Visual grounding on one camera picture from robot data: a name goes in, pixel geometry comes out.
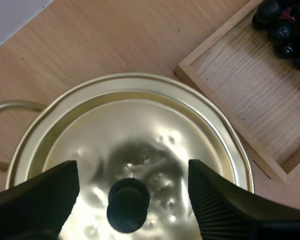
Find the gold pot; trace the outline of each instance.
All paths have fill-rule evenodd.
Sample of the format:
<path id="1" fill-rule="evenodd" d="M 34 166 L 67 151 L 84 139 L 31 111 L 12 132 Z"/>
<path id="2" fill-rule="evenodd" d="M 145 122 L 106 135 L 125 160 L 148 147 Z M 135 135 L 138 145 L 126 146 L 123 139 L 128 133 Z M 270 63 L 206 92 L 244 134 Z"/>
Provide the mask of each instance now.
<path id="1" fill-rule="evenodd" d="M 188 197 L 188 160 L 199 159 L 237 186 L 254 192 L 251 167 L 229 121 L 207 98 L 166 77 L 125 73 L 92 79 L 48 107 L 6 101 L 41 111 L 21 139 L 6 187 L 55 165 L 76 160 L 80 194 L 65 222 L 65 240 L 199 240 Z M 106 209 L 111 186 L 141 180 L 150 193 L 143 227 L 116 232 Z"/>

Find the black knob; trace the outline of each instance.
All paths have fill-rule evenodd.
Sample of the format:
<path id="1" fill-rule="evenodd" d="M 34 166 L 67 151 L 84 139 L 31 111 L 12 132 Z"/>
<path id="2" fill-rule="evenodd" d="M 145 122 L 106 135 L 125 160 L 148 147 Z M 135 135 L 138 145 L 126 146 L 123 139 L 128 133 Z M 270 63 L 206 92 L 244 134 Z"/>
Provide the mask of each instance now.
<path id="1" fill-rule="evenodd" d="M 132 233 L 146 221 L 150 195 L 146 186 L 134 178 L 115 183 L 108 195 L 106 216 L 110 225 L 121 233 Z"/>

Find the light wood surface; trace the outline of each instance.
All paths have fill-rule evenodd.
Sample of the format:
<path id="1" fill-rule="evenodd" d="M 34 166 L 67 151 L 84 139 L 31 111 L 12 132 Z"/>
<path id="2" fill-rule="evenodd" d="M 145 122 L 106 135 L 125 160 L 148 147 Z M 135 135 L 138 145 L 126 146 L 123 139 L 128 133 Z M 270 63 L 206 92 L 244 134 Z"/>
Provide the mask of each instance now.
<path id="1" fill-rule="evenodd" d="M 54 0 L 0 47 L 0 101 L 51 103 L 94 77 L 173 76 L 176 65 L 248 0 Z M 0 160 L 9 162 L 37 113 L 0 115 Z M 253 161 L 256 193 L 300 209 L 299 188 L 270 180 Z M 0 191 L 6 175 L 0 173 Z M 293 178 L 300 187 L 300 172 Z"/>

